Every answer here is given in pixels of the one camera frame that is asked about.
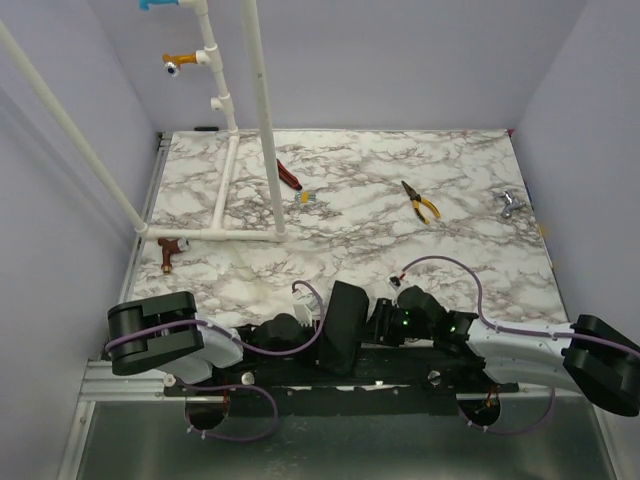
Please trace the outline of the black zip tool case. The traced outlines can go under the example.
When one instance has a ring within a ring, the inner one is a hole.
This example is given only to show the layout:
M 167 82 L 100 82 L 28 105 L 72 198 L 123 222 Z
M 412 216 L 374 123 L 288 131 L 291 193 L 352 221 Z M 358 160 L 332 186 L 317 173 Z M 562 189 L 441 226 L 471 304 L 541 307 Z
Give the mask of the black zip tool case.
M 360 342 L 359 330 L 367 320 L 369 298 L 358 286 L 335 281 L 318 347 L 318 365 L 334 375 L 353 368 Z

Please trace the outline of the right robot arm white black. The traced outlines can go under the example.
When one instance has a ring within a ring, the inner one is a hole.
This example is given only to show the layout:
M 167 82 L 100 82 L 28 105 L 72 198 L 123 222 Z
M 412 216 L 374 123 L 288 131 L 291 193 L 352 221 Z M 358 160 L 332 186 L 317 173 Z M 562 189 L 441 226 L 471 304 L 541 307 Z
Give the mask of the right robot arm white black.
M 528 383 L 580 393 L 619 416 L 639 414 L 639 346 L 597 316 L 581 315 L 566 326 L 492 323 L 447 310 L 411 286 L 393 300 L 378 300 L 364 331 L 369 343 L 429 340 L 446 355 L 469 360 L 460 379 L 474 392 L 493 383 Z

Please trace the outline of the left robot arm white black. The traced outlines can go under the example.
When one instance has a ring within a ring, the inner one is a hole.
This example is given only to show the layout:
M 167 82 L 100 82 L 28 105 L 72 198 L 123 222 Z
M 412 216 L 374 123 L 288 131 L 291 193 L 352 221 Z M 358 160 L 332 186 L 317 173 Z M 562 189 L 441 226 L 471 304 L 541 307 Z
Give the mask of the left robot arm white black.
M 209 395 L 220 387 L 221 371 L 310 354 L 324 326 L 324 309 L 225 327 L 201 316 L 194 295 L 181 291 L 120 303 L 108 311 L 107 322 L 104 351 L 114 375 L 159 370 Z

